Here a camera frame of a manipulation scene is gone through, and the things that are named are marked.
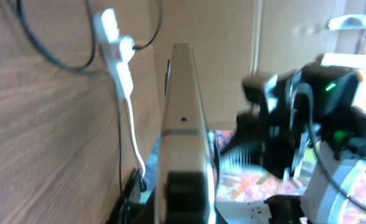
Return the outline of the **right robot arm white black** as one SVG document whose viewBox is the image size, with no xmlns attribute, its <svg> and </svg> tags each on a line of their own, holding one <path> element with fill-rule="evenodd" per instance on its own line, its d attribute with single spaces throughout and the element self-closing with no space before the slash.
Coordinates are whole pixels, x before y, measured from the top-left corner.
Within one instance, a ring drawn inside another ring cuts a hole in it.
<svg viewBox="0 0 366 224">
<path fill-rule="evenodd" d="M 243 220 L 337 223 L 348 203 L 366 213 L 366 204 L 350 192 L 366 174 L 366 113 L 353 105 L 359 83 L 356 68 L 320 62 L 242 80 L 250 109 L 237 115 L 231 140 L 215 148 L 217 171 L 252 168 L 288 180 L 299 176 L 306 149 L 316 158 L 303 195 L 250 202 Z"/>
</svg>

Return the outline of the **white USB charger adapter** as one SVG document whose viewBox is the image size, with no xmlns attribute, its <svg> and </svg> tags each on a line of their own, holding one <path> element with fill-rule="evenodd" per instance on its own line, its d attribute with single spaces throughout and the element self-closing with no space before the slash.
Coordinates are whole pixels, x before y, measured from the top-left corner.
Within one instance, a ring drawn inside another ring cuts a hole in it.
<svg viewBox="0 0 366 224">
<path fill-rule="evenodd" d="M 117 50 L 115 56 L 118 60 L 129 63 L 135 54 L 135 42 L 130 35 L 123 35 L 117 39 Z"/>
</svg>

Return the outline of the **cardboard box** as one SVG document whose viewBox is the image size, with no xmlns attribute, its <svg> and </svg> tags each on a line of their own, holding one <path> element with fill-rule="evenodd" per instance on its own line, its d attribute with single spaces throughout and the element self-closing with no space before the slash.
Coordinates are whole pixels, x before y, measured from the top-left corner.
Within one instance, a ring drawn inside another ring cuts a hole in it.
<svg viewBox="0 0 366 224">
<path fill-rule="evenodd" d="M 361 54 L 365 31 L 330 30 L 339 16 L 366 14 L 366 0 L 152 1 L 160 28 L 153 43 L 158 95 L 175 43 L 193 47 L 205 117 L 211 129 L 231 129 L 248 104 L 241 81 L 284 73 L 325 53 Z"/>
</svg>

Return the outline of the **white power strip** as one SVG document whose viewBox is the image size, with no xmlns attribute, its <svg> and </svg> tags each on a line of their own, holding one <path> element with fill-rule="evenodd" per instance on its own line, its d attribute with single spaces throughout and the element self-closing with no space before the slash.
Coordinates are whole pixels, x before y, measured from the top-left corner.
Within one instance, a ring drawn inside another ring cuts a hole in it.
<svg viewBox="0 0 366 224">
<path fill-rule="evenodd" d="M 113 8 L 97 12 L 93 17 L 96 38 L 100 45 L 104 61 L 116 86 L 118 98 L 130 98 L 134 84 L 129 63 L 118 60 L 115 56 L 117 39 L 120 36 L 116 13 Z"/>
</svg>

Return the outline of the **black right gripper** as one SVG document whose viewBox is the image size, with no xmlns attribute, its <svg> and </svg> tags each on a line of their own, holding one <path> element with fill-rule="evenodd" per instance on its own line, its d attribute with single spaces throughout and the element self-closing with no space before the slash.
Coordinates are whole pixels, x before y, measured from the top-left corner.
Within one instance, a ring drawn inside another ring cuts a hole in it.
<svg viewBox="0 0 366 224">
<path fill-rule="evenodd" d="M 300 73 L 251 76 L 242 88 L 250 110 L 237 115 L 232 147 L 221 151 L 222 174 L 295 176 L 300 164 L 300 128 L 294 125 L 293 101 Z"/>
</svg>

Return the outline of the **black Samsung Galaxy phone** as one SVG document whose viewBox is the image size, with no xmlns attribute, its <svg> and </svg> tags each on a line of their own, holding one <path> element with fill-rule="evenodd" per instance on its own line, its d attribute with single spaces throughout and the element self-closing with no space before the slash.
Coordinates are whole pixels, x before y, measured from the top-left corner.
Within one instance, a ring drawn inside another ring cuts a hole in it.
<svg viewBox="0 0 366 224">
<path fill-rule="evenodd" d="M 158 154 L 154 219 L 156 223 L 166 221 L 165 192 L 168 174 L 201 172 L 205 178 L 205 198 L 208 203 L 205 223 L 215 223 L 213 162 L 194 53 L 190 44 L 173 45 L 167 79 Z"/>
</svg>

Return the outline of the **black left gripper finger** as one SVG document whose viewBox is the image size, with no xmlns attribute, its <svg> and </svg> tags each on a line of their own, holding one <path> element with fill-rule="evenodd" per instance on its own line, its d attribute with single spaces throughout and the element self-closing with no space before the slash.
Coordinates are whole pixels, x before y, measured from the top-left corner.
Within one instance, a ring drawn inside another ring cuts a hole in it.
<svg viewBox="0 0 366 224">
<path fill-rule="evenodd" d="M 168 174 L 166 224 L 204 224 L 208 203 L 205 178 L 201 172 Z"/>
</svg>

